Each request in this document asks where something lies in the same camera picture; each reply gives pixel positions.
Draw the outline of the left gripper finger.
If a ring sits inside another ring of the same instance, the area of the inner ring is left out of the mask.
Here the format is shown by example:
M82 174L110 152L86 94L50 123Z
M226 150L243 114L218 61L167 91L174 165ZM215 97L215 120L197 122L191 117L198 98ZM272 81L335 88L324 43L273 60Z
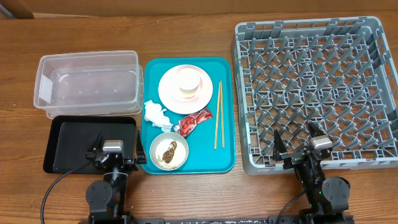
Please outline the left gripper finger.
M140 131L137 131L136 155L137 155L137 160L146 159L146 153L142 145Z
M103 134L100 131L98 133L98 135L96 136L94 142L89 147L88 152L96 152L98 149L101 149L102 148L102 146L101 146L102 140L103 140Z

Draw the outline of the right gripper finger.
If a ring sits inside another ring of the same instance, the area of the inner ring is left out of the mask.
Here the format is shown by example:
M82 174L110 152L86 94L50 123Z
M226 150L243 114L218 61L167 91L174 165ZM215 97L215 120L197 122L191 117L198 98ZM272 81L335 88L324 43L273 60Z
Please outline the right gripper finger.
M320 130L316 124L310 121L308 122L308 131L310 133L311 138L325 135L325 133L322 130Z
M274 130L274 150L273 150L273 156L281 156L283 154L286 154L287 150L285 147L285 144L278 132L278 130Z

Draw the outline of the grey bowl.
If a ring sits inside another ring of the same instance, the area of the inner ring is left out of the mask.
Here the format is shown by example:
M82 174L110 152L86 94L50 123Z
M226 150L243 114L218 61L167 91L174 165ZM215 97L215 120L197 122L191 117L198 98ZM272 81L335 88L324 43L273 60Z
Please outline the grey bowl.
M189 146L188 146L188 144L187 144L187 141L186 141L181 135L179 135L179 134L177 134L177 133L162 133L162 134L160 134L159 136L157 136L157 137L153 140L153 142L152 142L151 145L150 145L150 159L151 159L152 163L153 163L157 168L159 168L160 170L163 170L163 169L161 169L161 168L159 167L159 165L158 165L158 163L157 163L157 161L156 161L156 158L155 158L155 149L156 149L157 145L158 145L162 140L164 140L164 139L173 139L173 140L180 141L180 142L185 146L185 148L186 148L186 152L187 152L186 160L187 160L188 155L189 155Z

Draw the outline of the rice and food scraps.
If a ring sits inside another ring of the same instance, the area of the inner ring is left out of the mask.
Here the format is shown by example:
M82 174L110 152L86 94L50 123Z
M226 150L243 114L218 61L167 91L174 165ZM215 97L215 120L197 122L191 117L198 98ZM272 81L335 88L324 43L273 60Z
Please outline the rice and food scraps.
M155 149L155 158L163 170L173 170L180 167L186 160L185 146L177 140L164 139Z

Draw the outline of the white napkin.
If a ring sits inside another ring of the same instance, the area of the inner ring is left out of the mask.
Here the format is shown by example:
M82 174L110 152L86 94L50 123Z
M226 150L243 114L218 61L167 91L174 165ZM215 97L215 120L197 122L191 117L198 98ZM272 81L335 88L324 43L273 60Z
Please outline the white napkin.
M144 103L145 113L144 120L150 121L153 127L158 127L164 133L171 132L173 124L170 122L170 118L165 116L164 113L166 109L158 103L154 103L149 100Z

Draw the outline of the red foil snack wrapper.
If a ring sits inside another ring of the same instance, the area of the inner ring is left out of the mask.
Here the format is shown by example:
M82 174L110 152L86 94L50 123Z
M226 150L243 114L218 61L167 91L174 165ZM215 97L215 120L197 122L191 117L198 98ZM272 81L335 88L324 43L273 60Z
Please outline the red foil snack wrapper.
M192 113L180 119L177 125L174 126L174 131L183 138L187 138L198 124L203 123L211 118L213 118L211 111L207 108L204 108L197 113Z

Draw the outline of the cream ceramic cup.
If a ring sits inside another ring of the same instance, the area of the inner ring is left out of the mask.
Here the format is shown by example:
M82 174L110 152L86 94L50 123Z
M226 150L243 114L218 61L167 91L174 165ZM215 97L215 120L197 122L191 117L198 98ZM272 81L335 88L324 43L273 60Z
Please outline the cream ceramic cup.
M192 68L182 68L177 72L179 90L186 96L195 95L200 82L200 73Z

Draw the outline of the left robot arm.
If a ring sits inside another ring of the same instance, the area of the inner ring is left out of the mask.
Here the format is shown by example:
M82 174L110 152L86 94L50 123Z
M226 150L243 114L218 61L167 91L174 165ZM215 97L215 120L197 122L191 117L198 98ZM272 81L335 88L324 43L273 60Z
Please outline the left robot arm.
M125 204L129 174L147 162L140 133L136 134L133 151L136 158L126 157L122 140L104 141L101 133L87 150L86 158L94 168L104 171L103 180L93 182L86 190L89 223L137 223L133 215L125 211Z

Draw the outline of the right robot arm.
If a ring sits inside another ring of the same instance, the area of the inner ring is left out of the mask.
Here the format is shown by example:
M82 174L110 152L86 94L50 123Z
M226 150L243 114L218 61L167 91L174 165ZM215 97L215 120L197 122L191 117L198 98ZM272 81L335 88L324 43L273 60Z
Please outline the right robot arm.
M349 209L350 183L342 177L326 178L322 159L331 154L333 141L315 124L309 122L310 141L305 149L289 153L277 130L274 131L273 160L283 161L283 168L293 169L303 186L303 192L290 200L279 212L276 223L354 223L353 217L344 215ZM309 208L297 216L284 215L286 209L301 196L306 195Z

